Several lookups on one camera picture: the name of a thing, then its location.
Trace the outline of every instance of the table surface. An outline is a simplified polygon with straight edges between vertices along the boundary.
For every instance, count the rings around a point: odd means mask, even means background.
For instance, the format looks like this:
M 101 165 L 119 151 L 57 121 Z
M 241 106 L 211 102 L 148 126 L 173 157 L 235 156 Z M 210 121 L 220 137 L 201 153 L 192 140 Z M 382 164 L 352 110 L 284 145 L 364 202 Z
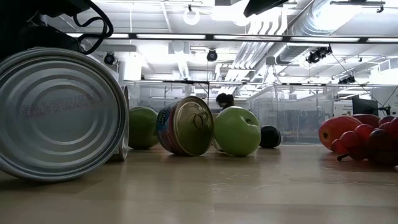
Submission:
M 397 173 L 338 162 L 321 146 L 248 157 L 177 157 L 158 146 L 60 184 L 0 172 L 0 223 L 396 224 Z

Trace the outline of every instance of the pull tab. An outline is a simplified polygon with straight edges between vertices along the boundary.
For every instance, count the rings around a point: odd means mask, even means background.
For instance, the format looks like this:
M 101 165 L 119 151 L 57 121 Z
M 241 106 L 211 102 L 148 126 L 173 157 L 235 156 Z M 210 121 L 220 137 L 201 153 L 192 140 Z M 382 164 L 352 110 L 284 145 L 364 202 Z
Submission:
M 193 117 L 193 125 L 197 128 L 200 129 L 202 128 L 205 123 L 208 121 L 209 116 L 206 113 L 206 111 L 203 111 L 201 113 L 197 113 Z

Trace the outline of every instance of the person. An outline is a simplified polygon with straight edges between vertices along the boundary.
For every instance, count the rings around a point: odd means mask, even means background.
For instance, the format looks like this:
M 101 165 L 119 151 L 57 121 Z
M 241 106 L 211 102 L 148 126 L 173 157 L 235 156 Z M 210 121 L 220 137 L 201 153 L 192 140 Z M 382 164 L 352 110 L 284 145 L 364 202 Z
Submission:
M 224 109 L 234 106 L 234 96 L 230 94 L 221 93 L 216 98 L 217 104 Z

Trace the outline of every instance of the dark hair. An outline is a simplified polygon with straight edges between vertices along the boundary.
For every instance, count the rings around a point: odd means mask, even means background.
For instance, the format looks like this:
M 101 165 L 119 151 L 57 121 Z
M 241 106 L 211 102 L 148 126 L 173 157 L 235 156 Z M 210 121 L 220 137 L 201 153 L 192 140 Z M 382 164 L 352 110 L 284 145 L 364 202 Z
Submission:
M 219 94 L 218 96 L 217 96 L 217 98 L 216 98 L 216 102 L 218 103 L 218 104 L 220 104 L 220 103 L 226 103 L 226 106 L 224 107 L 224 109 L 225 108 L 227 108 L 227 107 L 230 107 L 230 106 L 234 106 L 234 96 L 233 95 L 231 95 L 231 94 L 225 94 L 225 93 L 221 93 L 221 94 Z

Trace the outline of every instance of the tin can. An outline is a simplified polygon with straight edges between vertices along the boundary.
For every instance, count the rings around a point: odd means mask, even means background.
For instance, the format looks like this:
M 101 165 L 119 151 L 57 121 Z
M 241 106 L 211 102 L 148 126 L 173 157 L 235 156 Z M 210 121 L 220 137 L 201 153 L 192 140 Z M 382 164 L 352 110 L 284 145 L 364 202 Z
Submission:
M 126 100 L 127 108 L 129 108 L 130 96 L 129 96 L 129 88 L 127 85 L 121 85 L 121 89 L 123 91 L 124 99 Z M 117 161 L 125 161 L 127 158 L 127 154 L 129 152 L 129 116 L 127 116 L 126 124 L 124 127 L 124 137 L 119 147 L 115 150 L 114 156 L 112 160 Z
M 156 131 L 160 144 L 181 156 L 204 154 L 213 140 L 213 117 L 207 104 L 188 96 L 161 109 Z
M 0 64 L 0 169 L 64 181 L 106 162 L 125 136 L 128 109 L 112 74 L 93 59 L 40 48 Z

